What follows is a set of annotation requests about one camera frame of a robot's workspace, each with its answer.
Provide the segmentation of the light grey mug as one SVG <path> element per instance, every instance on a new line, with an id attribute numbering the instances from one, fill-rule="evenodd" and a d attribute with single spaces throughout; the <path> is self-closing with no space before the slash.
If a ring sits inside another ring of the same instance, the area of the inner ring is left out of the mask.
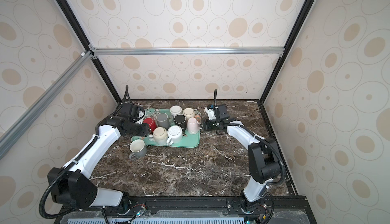
<path id="1" fill-rule="evenodd" d="M 130 144 L 131 154 L 129 155 L 129 160 L 134 161 L 141 159 L 147 154 L 147 147 L 143 140 L 137 139 Z"/>

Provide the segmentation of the pink mug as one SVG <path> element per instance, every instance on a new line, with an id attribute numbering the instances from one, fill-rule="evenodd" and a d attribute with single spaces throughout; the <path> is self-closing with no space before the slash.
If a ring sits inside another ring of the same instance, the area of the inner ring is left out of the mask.
<path id="1" fill-rule="evenodd" d="M 195 118 L 191 117 L 187 120 L 187 132 L 191 135 L 195 135 L 200 131 L 200 122 Z"/>

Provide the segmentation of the cream speckled mug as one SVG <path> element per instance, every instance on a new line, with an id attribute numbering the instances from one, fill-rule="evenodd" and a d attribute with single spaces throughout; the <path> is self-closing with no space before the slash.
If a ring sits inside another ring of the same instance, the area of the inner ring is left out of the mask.
<path id="1" fill-rule="evenodd" d="M 148 136 L 149 141 L 153 141 L 158 145 L 166 145 L 168 139 L 167 130 L 164 127 L 156 128 L 152 134 Z"/>

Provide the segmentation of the white round mug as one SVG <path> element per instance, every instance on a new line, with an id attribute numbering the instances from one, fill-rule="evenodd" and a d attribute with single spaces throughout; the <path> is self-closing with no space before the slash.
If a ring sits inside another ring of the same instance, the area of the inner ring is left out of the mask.
<path id="1" fill-rule="evenodd" d="M 167 134 L 168 134 L 167 144 L 173 145 L 175 143 L 179 143 L 182 140 L 183 130 L 180 126 L 173 125 L 168 128 Z"/>

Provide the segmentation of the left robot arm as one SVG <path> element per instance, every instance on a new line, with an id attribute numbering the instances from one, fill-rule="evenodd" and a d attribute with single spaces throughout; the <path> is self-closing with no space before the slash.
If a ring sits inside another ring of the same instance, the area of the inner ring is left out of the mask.
<path id="1" fill-rule="evenodd" d="M 49 186 L 39 202 L 40 216 L 56 219 L 95 207 L 127 214 L 131 208 L 128 192 L 97 187 L 89 179 L 106 151 L 120 137 L 150 134 L 150 126 L 141 121 L 145 115 L 145 109 L 134 104 L 126 91 L 114 112 L 96 125 L 95 133 L 83 149 L 63 167 L 49 171 Z"/>

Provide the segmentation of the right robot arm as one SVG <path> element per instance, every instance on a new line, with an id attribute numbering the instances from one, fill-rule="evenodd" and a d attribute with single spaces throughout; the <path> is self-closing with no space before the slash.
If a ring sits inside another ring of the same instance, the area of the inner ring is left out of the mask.
<path id="1" fill-rule="evenodd" d="M 217 135 L 230 135 L 248 150 L 250 180 L 242 191 L 245 203 L 254 203 L 265 195 L 266 190 L 284 183 L 286 167 L 273 138 L 264 138 L 251 131 L 241 121 L 230 117 L 225 104 L 214 101 L 205 108 L 208 116 L 201 123 L 203 131 L 215 131 Z"/>

